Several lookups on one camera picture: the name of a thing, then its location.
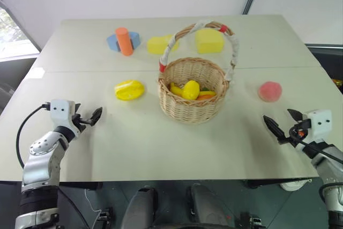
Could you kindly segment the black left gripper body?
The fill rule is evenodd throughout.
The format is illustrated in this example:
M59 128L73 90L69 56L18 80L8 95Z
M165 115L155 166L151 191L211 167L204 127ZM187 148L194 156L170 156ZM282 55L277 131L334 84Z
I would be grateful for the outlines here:
M91 120L82 118L80 114L74 114L72 116L72 123L82 133L86 129L86 125L91 123Z

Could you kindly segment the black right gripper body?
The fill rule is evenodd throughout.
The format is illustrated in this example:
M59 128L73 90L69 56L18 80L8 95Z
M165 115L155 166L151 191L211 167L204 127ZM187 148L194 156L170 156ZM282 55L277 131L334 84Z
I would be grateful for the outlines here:
M280 145L289 143L292 147L297 147L299 144L308 146L303 140L308 136L308 131L311 128L311 120L306 119L298 122L289 130L289 137L284 134L278 137L278 143Z

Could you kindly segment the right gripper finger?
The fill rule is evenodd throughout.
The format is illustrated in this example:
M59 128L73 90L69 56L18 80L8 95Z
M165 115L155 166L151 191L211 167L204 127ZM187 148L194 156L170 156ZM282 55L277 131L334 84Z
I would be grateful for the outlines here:
M280 129L279 125L276 123L275 120L273 120L272 118L270 118L266 115L263 116L263 120L264 120L267 128L269 129L269 131L271 133L273 133L277 139L284 139L285 138L284 131Z
M294 121L301 122L303 120L303 114L298 110L287 109L287 111L289 112L290 116L293 118Z

